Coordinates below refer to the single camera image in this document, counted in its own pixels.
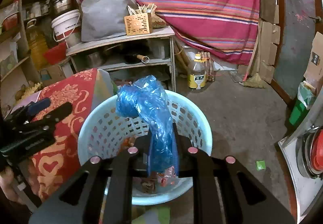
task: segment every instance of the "gray bag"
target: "gray bag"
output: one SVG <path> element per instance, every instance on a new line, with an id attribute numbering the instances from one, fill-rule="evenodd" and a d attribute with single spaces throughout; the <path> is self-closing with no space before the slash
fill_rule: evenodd
<path id="1" fill-rule="evenodd" d="M 128 7 L 137 9 L 133 0 L 84 0 L 81 4 L 82 41 L 91 42 L 126 35 L 124 17 Z"/>

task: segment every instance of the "concrete floor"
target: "concrete floor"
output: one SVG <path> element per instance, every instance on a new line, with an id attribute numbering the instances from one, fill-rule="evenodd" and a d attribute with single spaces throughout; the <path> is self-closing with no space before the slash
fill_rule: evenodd
<path id="1" fill-rule="evenodd" d="M 274 144 L 287 132 L 287 106 L 270 87 L 243 87 L 228 72 L 217 72 L 215 82 L 200 93 L 188 90 L 186 79 L 177 79 L 177 92 L 194 102 L 205 114 L 213 133 L 212 156 L 235 156 L 288 209 L 289 196 L 280 154 Z M 266 170 L 257 171 L 256 161 L 264 160 Z M 193 189 L 166 203 L 171 223 L 193 223 Z"/>

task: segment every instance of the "plastic bag in trash can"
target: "plastic bag in trash can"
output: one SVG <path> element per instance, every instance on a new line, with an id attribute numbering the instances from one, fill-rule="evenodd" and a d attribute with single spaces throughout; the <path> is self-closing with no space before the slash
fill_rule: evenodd
<path id="1" fill-rule="evenodd" d="M 178 154 L 167 107 L 167 94 L 159 81 L 151 75 L 132 85 L 124 85 L 118 91 L 116 111 L 124 117 L 138 117 L 149 124 L 151 144 L 148 172 L 164 172 L 170 166 L 178 172 Z"/>
<path id="2" fill-rule="evenodd" d="M 308 86 L 306 86 L 306 82 L 303 81 L 298 86 L 297 99 L 302 102 L 307 110 L 309 110 L 314 101 L 316 100 L 316 96 L 312 93 Z"/>

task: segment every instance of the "light blue plastic basket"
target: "light blue plastic basket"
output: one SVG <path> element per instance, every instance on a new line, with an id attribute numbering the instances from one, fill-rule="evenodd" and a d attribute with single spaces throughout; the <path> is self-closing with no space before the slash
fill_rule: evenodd
<path id="1" fill-rule="evenodd" d="M 186 97 L 166 90 L 168 108 L 176 122 L 178 133 L 190 138 L 192 145 L 208 155 L 212 150 L 212 132 L 202 111 Z M 110 158 L 116 156 L 123 138 L 148 133 L 148 125 L 139 117 L 119 117 L 116 114 L 117 96 L 113 96 L 95 108 L 85 120 L 79 140 L 78 154 L 83 165 L 92 156 Z M 179 178 L 175 185 L 157 187 L 156 194 L 145 194 L 133 185 L 132 204 L 154 205 L 179 197 L 193 186 L 191 177 Z"/>

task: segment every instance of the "broom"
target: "broom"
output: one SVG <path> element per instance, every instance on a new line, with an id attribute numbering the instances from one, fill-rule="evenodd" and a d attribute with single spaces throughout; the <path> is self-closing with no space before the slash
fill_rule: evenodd
<path id="1" fill-rule="evenodd" d="M 260 23 L 258 24 L 258 35 L 256 38 L 255 47 L 252 52 L 251 59 L 250 59 L 249 65 L 247 67 L 246 73 L 244 75 L 243 82 L 239 83 L 239 84 L 246 86 L 246 87 L 254 87 L 254 88 L 266 88 L 267 87 L 267 83 L 264 80 L 262 80 L 259 75 L 260 59 L 261 59 L 261 57 L 260 57 L 260 54 L 261 54 L 261 27 L 262 27 L 262 21 L 260 21 Z M 257 59 L 256 59 L 257 60 L 257 73 L 253 77 L 247 79 L 257 49 L 258 49 L 258 55 L 257 55 Z"/>

